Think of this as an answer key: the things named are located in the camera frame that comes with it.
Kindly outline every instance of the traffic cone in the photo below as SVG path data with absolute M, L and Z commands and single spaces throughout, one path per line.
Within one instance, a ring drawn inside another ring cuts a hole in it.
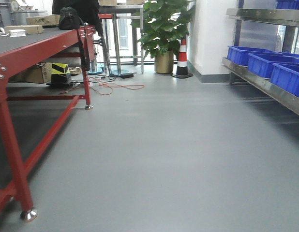
M 192 73 L 188 73 L 187 69 L 186 38 L 184 37 L 180 42 L 177 72 L 175 74 L 171 74 L 171 76 L 176 78 L 187 78 L 193 76 Z

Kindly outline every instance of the power adapter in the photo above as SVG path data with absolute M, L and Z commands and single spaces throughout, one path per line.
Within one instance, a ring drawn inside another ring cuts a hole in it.
M 133 77 L 134 74 L 133 73 L 125 73 L 125 74 L 121 74 L 119 75 L 120 78 L 124 79 L 124 78 L 130 78 L 130 77 Z

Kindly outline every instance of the leveling foot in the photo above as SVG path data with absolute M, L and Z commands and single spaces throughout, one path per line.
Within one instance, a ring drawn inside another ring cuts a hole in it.
M 93 106 L 92 105 L 87 105 L 85 106 L 85 110 L 92 110 L 93 109 Z
M 34 220 L 38 216 L 37 210 L 35 208 L 31 210 L 23 211 L 20 214 L 20 219 L 22 219 L 24 222 L 30 222 Z

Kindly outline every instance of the gold plant pot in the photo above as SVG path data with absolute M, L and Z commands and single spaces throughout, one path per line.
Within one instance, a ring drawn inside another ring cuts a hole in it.
M 155 56 L 155 72 L 159 74 L 172 73 L 174 63 L 173 51 L 167 51 L 163 56 L 157 54 Z

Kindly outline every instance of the workbench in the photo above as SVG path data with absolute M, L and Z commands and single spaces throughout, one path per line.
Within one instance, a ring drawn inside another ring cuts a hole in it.
M 77 33 L 81 37 L 85 56 L 92 60 L 94 58 L 92 36 L 95 33 L 93 26 L 81 27 L 78 30 L 51 28 L 44 29 L 42 34 L 24 37 L 0 37 L 0 134 L 12 173 L 10 183 L 0 189 L 0 212 L 8 201 L 17 200 L 23 210 L 21 218 L 25 221 L 31 221 L 37 216 L 37 212 L 33 208 L 27 176 L 78 101 L 85 100 L 85 108 L 92 108 L 89 80 L 82 64 L 84 83 L 84 93 L 82 94 L 8 97 L 7 85 L 11 76 L 49 57 L 80 57 L 79 52 L 65 52 L 65 49 L 78 43 Z M 28 155 L 28 158 L 23 161 L 7 101 L 41 100 L 70 100 L 70 103 L 32 153 Z

